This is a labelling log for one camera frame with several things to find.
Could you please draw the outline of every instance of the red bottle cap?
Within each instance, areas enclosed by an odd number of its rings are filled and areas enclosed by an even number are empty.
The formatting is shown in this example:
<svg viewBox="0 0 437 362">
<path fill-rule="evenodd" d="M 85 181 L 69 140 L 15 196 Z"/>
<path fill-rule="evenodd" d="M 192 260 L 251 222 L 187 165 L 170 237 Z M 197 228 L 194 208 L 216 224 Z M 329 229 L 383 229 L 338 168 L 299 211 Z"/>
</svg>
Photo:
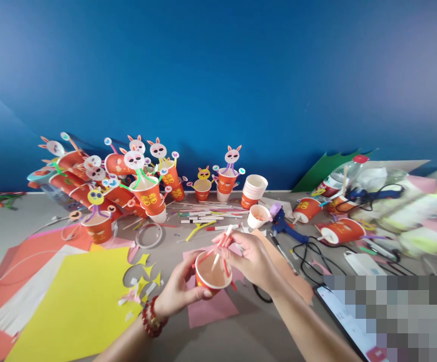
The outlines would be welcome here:
<svg viewBox="0 0 437 362">
<path fill-rule="evenodd" d="M 357 163 L 366 163 L 367 161 L 369 161 L 369 157 L 364 155 L 357 155 L 353 158 L 353 161 Z"/>
</svg>

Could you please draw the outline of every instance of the blue glue gun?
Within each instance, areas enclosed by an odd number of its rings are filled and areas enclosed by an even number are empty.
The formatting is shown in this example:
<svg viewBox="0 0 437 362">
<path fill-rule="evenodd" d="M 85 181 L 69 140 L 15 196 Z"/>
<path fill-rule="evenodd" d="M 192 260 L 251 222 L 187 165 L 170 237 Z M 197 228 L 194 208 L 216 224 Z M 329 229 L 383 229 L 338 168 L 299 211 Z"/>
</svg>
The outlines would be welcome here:
<svg viewBox="0 0 437 362">
<path fill-rule="evenodd" d="M 282 208 L 280 208 L 280 210 L 275 215 L 273 223 L 274 224 L 272 225 L 272 230 L 277 231 L 278 233 L 286 232 L 302 244 L 309 242 L 308 236 L 298 233 L 293 228 L 291 228 L 289 224 L 287 224 L 285 220 L 285 212 Z"/>
</svg>

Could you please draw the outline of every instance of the white paper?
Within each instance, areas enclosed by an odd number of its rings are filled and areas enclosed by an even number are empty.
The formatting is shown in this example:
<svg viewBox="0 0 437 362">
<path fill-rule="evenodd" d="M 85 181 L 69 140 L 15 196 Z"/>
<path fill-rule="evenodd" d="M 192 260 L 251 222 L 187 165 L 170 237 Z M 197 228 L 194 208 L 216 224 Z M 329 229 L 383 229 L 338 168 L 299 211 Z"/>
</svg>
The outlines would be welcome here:
<svg viewBox="0 0 437 362">
<path fill-rule="evenodd" d="M 0 308 L 0 330 L 10 337 L 24 329 L 46 295 L 64 258 L 87 251 L 63 246 Z"/>
<path fill-rule="evenodd" d="M 370 168 L 382 168 L 385 167 L 387 170 L 391 169 L 401 169 L 410 173 L 414 169 L 423 166 L 425 163 L 428 163 L 429 160 L 405 160 L 405 161 L 368 161 L 366 162 L 362 169 L 370 169 Z"/>
<path fill-rule="evenodd" d="M 279 203 L 282 205 L 282 209 L 285 212 L 285 217 L 289 218 L 289 219 L 294 218 L 294 216 L 292 215 L 292 205 L 290 205 L 290 202 L 280 201 L 280 200 L 272 200 L 272 199 L 264 198 L 264 197 L 262 197 L 260 199 L 260 201 L 262 201 L 264 204 L 266 204 L 269 207 L 269 209 L 272 207 L 273 204 Z"/>
</svg>

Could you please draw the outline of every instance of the pen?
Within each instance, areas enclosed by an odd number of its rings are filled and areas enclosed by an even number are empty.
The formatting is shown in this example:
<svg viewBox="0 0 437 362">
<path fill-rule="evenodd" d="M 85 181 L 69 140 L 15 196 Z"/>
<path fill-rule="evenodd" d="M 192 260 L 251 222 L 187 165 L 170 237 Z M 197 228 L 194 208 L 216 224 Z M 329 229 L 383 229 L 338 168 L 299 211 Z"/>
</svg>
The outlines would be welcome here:
<svg viewBox="0 0 437 362">
<path fill-rule="evenodd" d="M 294 266 L 292 265 L 292 263 L 289 261 L 289 258 L 287 258 L 287 254 L 285 254 L 285 252 L 283 251 L 283 249 L 280 247 L 279 242 L 277 241 L 277 239 L 275 238 L 275 236 L 270 232 L 269 230 L 269 234 L 270 237 L 272 238 L 272 241 L 274 242 L 274 244 L 277 246 L 277 248 L 279 249 L 280 253 L 282 253 L 282 256 L 285 258 L 285 260 L 287 261 L 287 263 L 289 263 L 289 266 L 292 268 L 292 270 L 294 271 L 295 275 L 298 275 Z"/>
</svg>

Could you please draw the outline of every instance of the plastic bottle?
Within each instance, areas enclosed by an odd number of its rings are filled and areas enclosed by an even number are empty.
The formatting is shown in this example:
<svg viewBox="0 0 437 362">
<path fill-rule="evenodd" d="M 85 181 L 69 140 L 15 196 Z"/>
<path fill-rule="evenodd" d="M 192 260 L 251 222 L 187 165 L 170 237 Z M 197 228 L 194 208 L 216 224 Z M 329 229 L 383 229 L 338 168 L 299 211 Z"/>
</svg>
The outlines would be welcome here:
<svg viewBox="0 0 437 362">
<path fill-rule="evenodd" d="M 364 155 L 355 156 L 351 162 L 346 162 L 345 164 L 336 168 L 324 181 L 320 183 L 319 186 L 315 188 L 312 193 L 320 189 L 325 189 L 325 192 L 322 194 L 322 196 L 327 198 L 334 196 L 342 188 L 342 184 L 344 182 L 344 168 L 348 166 L 347 185 L 350 185 L 357 179 L 361 173 L 363 164 L 368 160 L 369 157 Z"/>
</svg>

